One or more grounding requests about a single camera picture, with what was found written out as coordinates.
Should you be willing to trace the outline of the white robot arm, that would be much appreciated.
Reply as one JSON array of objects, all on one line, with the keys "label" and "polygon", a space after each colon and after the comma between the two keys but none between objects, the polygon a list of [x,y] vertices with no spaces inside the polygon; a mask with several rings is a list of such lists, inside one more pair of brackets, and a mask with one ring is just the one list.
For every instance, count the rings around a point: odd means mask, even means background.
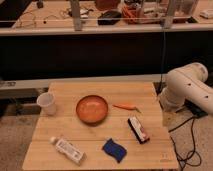
[{"label": "white robot arm", "polygon": [[163,110],[176,112],[188,100],[213,115],[213,88],[205,84],[207,78],[207,68],[198,62],[169,71],[165,78],[166,87],[159,94]]}]

